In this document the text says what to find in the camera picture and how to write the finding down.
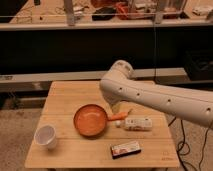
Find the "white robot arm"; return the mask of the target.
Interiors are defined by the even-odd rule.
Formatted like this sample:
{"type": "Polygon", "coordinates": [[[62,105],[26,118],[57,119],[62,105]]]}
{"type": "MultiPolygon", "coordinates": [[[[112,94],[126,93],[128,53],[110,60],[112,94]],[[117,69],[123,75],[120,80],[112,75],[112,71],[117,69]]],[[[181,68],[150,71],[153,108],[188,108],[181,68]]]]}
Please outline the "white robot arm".
{"type": "Polygon", "coordinates": [[[133,72],[127,61],[117,60],[101,78],[109,105],[134,102],[213,130],[213,92],[138,82],[133,72]]]}

